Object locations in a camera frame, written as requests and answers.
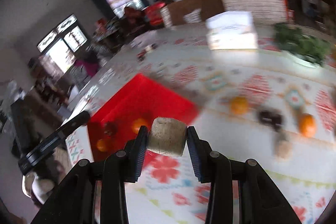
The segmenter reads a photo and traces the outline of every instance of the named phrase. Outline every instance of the green plant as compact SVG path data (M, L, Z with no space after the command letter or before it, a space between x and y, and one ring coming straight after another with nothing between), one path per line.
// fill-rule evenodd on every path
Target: green plant
M322 65L330 52L330 44L327 41L305 35L300 28L290 29L286 23L277 23L274 28L278 47L305 61Z

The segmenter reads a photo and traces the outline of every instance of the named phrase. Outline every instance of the potted plant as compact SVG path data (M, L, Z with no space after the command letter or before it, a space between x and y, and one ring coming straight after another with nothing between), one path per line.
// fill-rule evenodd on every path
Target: potted plant
M312 35L306 35L300 28L289 28L286 23L277 23L275 41L298 64L307 67L323 65L330 52L330 43Z

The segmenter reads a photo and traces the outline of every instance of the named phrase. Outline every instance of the metal screw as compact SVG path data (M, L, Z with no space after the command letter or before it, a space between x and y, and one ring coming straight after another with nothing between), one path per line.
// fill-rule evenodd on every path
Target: metal screw
M117 153L116 153L116 156L118 158L122 158L124 156L126 156L126 152L124 150L119 150Z
M79 166L85 166L89 163L89 161L87 159L81 159L79 162L78 162L78 165Z
M212 158L218 158L219 157L219 153L217 151L211 151L210 152L210 157L212 157Z
M249 159L249 160L247 161L247 163L248 163L248 165L251 165L251 166L256 166L256 165L257 165L257 162L256 162L256 160L254 160L254 159Z

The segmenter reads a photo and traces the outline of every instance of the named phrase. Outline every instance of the red box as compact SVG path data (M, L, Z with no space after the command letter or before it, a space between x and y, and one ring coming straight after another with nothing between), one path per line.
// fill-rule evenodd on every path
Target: red box
M88 122L93 159L104 160L123 149L127 141L135 139L137 135L132 131L132 122L138 118L145 119L150 126L157 117L174 118L190 124L198 112L194 103L144 75L137 74ZM96 143L106 138L104 134L106 122L113 122L117 127L117 133L110 137L113 142L112 148L108 152L101 152L97 149Z

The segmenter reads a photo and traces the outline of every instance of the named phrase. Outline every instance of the tablecloth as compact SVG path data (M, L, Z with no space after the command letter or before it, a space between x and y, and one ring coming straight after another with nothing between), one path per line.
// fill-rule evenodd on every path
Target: tablecloth
M141 49L124 49L90 83L93 96L82 100L83 108L96 111L136 73L141 72L196 103L200 115L191 125L213 150L228 158L256 159L287 198L302 223L315 222L336 189L336 110L332 100L336 75L334 60L324 68L306 68L282 55L273 43L273 29L257 27L259 50L210 51L204 25L185 25L159 30L158 48L137 61ZM274 155L275 134L262 126L256 111L241 117L230 114L228 100L243 94L252 106L282 112L283 129L293 144L288 161ZM315 116L317 133L305 138L298 133L293 111L302 107ZM73 164L82 158L93 161L86 127L66 141ZM237 184L234 186L234 223L238 223ZM139 181L126 185L128 214L133 223L203 223L209 185L194 176L188 149L181 158L157 157ZM99 199L96 213L99 214Z

